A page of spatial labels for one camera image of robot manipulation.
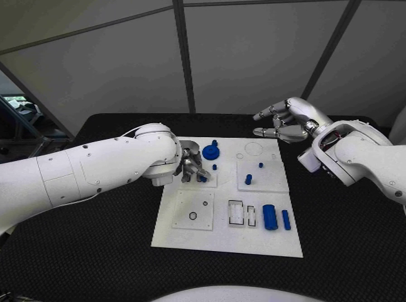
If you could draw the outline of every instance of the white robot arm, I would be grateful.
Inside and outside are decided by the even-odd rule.
[[[78,202],[141,176],[154,186],[172,183],[183,170],[210,177],[199,145],[179,141],[167,126],[140,127],[136,137],[101,140],[51,155],[0,165],[0,235],[39,213]]]
[[[395,146],[362,121],[334,123],[300,98],[274,104],[254,118],[259,120],[269,115],[275,116],[275,128],[256,128],[254,133],[288,143],[311,136],[313,146],[298,156],[310,172],[323,167],[347,186],[367,177],[383,194],[406,205],[406,145]]]

